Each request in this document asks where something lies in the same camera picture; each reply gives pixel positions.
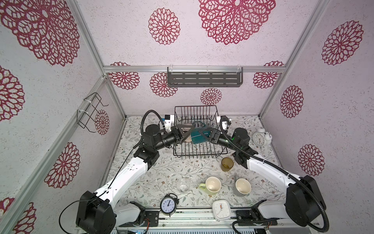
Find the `light green mug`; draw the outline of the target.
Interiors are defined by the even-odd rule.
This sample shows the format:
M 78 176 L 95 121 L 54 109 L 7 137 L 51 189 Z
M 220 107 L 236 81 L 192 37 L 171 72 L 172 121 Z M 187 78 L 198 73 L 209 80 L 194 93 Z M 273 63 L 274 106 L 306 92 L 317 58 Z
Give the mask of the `light green mug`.
M 199 184 L 198 188 L 203 190 L 208 195 L 214 196 L 220 192 L 222 184 L 217 177 L 211 176 L 206 179 L 205 183 Z

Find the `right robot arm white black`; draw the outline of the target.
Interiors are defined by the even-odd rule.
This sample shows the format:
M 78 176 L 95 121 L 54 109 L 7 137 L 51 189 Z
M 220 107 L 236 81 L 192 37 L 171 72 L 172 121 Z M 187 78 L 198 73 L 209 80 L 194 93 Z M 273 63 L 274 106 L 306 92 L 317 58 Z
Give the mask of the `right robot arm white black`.
M 299 226 L 309 226 L 321 233 L 329 230 L 326 205 L 311 176 L 292 174 L 264 159 L 249 146 L 250 137 L 243 128 L 236 128 L 232 136 L 211 127 L 200 128 L 198 132 L 205 141 L 234 150 L 234 159 L 239 165 L 260 174 L 286 194 L 284 201 L 262 200 L 256 203 L 252 207 L 257 215 L 254 221 L 291 219 Z

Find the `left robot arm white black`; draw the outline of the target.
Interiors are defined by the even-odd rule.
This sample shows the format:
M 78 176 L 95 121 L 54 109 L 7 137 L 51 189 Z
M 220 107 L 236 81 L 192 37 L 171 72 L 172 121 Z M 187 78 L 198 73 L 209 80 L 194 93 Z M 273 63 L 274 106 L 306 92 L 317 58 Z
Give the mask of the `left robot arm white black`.
M 86 191 L 79 200 L 76 225 L 89 234 L 109 234 L 123 224 L 141 225 L 145 207 L 137 202 L 118 207 L 125 192 L 158 160 L 159 150 L 184 142 L 194 130 L 192 125 L 178 124 L 169 132 L 157 124 L 141 133 L 142 143 L 129 163 L 95 192 Z

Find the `dark green mug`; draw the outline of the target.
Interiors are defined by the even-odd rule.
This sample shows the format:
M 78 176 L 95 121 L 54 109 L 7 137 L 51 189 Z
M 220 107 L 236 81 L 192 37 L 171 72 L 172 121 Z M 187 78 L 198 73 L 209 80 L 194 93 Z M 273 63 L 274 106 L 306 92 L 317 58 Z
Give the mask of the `dark green mug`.
M 194 121 L 192 124 L 194 126 L 194 130 L 191 133 L 192 144 L 197 145 L 197 144 L 200 144 L 200 143 L 203 143 L 203 142 L 207 142 L 209 140 L 209 136 L 201 136 L 198 133 L 198 130 L 199 130 L 199 128 L 205 127 L 205 126 L 208 126 L 208 125 L 206 125 L 205 123 L 203 123 L 201 121 Z

